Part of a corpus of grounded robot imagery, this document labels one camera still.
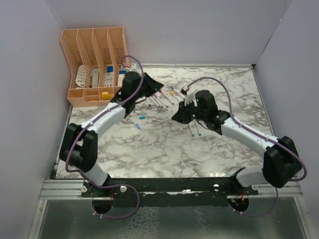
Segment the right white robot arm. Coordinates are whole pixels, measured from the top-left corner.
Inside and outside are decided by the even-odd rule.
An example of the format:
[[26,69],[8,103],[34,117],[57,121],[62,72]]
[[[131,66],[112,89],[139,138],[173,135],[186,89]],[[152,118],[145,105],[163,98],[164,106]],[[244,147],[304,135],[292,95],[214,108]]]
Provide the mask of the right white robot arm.
[[229,182],[229,189],[235,195],[255,184],[282,188],[302,169],[291,138],[276,138],[241,123],[229,112],[220,110],[208,90],[187,95],[171,119],[181,124],[202,121],[209,130],[238,141],[263,159],[263,164],[233,174],[235,179]]

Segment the light blue marker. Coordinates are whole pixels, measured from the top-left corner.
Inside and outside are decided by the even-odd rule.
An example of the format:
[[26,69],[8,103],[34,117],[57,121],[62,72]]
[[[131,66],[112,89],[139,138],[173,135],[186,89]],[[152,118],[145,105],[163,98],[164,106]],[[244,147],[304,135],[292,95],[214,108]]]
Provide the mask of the light blue marker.
[[190,131],[191,136],[194,137],[195,134],[194,134],[194,132],[193,132],[193,129],[192,129],[191,124],[188,124],[188,127],[189,127],[189,131]]

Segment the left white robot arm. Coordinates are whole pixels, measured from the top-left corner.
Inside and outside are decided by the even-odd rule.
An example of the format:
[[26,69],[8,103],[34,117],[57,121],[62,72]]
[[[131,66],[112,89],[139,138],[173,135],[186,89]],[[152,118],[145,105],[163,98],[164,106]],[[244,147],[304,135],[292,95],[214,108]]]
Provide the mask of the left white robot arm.
[[138,99],[148,98],[162,87],[164,84],[147,73],[127,72],[122,86],[101,112],[82,124],[71,123],[67,126],[59,152],[59,159],[65,162],[66,171],[70,171],[69,166],[74,167],[75,172],[82,173],[92,182],[93,191],[98,196],[106,196],[110,191],[107,182],[110,175],[97,162],[98,139],[127,117]]

